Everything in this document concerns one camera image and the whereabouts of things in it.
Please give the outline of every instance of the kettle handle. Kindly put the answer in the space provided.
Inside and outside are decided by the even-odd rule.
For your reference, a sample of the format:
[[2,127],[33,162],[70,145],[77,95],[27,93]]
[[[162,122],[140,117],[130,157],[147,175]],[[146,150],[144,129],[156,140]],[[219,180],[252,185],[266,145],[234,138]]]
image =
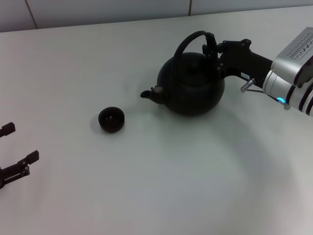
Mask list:
[[182,53],[186,49],[186,47],[197,37],[208,34],[205,31],[197,31],[193,34],[190,34],[184,41],[181,42],[179,47],[177,48],[174,57],[173,57],[173,65],[172,65],[172,79],[176,79],[179,72],[179,65],[182,59]]

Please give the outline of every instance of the black bowl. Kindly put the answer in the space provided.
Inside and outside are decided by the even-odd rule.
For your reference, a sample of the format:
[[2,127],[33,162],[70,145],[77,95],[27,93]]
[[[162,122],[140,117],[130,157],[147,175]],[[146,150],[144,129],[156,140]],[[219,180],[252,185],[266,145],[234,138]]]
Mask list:
[[103,130],[114,133],[122,129],[124,126],[125,115],[119,108],[108,107],[101,111],[98,120]]

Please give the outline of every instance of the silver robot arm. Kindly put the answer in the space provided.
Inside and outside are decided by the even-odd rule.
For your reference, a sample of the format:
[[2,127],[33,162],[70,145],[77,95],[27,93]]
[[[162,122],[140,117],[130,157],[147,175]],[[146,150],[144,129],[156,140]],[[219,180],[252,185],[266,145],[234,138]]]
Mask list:
[[313,117],[313,28],[306,28],[273,61],[263,92],[285,109],[294,107]]

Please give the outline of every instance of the black kettle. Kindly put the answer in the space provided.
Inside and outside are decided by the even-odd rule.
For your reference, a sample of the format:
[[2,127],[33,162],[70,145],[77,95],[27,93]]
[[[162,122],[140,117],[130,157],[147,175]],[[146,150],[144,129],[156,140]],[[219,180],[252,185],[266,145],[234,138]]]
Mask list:
[[[205,35],[207,45],[203,54],[183,53],[188,44]],[[214,108],[222,98],[225,82],[223,64],[219,64],[214,35],[198,31],[188,36],[177,48],[174,56],[161,68],[157,85],[141,93],[158,104],[182,115],[199,115]]]

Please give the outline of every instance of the blue light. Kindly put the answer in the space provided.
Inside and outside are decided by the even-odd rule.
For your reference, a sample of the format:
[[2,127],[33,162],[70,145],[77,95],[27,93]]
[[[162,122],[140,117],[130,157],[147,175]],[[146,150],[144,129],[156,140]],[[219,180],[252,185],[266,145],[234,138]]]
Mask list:
[[278,101],[280,101],[280,102],[282,102],[282,103],[285,103],[285,102],[286,102],[285,99],[282,98],[282,97],[278,97],[277,99],[278,99]]

